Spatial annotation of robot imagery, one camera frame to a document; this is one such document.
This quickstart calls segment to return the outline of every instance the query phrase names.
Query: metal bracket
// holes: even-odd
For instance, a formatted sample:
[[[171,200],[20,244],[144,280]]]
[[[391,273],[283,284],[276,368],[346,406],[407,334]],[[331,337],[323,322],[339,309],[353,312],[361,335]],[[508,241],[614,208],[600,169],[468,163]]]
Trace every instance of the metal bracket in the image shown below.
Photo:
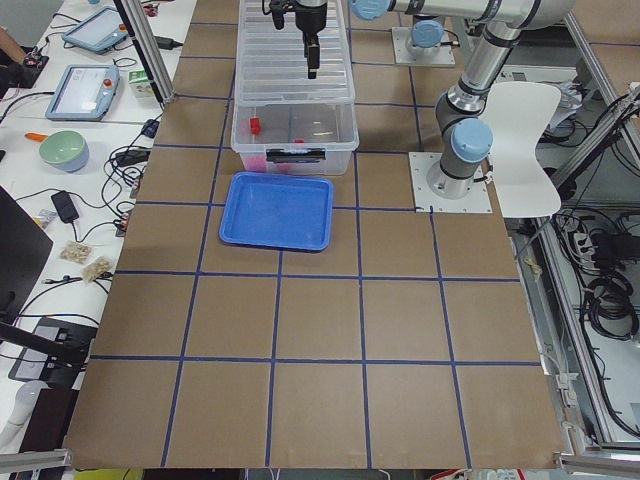
[[[44,468],[68,467],[71,465],[71,457],[71,450],[66,448],[51,452],[0,455],[0,473],[30,472]]]
[[[431,190],[427,184],[427,172],[441,156],[441,153],[432,152],[409,153],[416,211],[429,213],[433,209],[434,212],[446,213],[492,213],[487,185],[484,182],[474,183],[469,193],[459,200],[442,198]],[[476,176],[482,176],[480,169]]]
[[[396,63],[399,65],[412,65],[415,67],[454,67],[456,64],[453,52],[449,46],[434,47],[433,54],[426,53],[421,56],[414,56],[407,50],[407,38],[411,35],[410,27],[393,27],[391,36],[393,37],[393,51],[396,56]],[[449,35],[445,32],[442,41],[448,42]]]

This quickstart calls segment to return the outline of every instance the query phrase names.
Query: plastic storage container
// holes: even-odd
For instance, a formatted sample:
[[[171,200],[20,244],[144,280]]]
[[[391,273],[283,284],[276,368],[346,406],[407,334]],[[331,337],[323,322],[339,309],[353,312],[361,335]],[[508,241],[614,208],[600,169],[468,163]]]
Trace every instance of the plastic storage container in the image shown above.
[[[276,30],[261,0],[241,0],[231,147],[246,170],[341,175],[357,148],[355,90],[340,0],[318,35],[320,69],[307,78],[293,14]]]

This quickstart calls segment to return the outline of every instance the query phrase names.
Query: person's arm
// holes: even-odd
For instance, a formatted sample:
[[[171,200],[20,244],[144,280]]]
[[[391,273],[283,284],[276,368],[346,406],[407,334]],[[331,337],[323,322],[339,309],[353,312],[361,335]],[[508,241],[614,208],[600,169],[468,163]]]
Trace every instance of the person's arm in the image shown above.
[[[22,47],[18,45],[4,28],[0,28],[0,50],[6,53],[14,62],[22,63],[24,60],[24,50],[22,50]]]

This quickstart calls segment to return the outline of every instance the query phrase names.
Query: white plastic lid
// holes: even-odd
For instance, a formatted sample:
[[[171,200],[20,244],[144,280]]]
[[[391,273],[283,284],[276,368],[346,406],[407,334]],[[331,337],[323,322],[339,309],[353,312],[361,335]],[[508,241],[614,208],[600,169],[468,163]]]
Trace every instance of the white plastic lid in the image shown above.
[[[235,101],[241,106],[286,103],[353,103],[355,88],[340,0],[329,0],[327,26],[318,34],[320,69],[307,78],[302,32],[293,13],[276,30],[262,0],[241,0]]]

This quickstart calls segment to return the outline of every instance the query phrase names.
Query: red object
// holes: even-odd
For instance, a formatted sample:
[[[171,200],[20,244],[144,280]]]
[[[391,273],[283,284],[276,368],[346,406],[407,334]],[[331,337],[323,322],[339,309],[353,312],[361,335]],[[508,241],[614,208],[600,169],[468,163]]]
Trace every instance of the red object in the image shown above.
[[[260,134],[260,119],[258,117],[250,118],[249,127],[251,128],[251,133],[253,135]]]

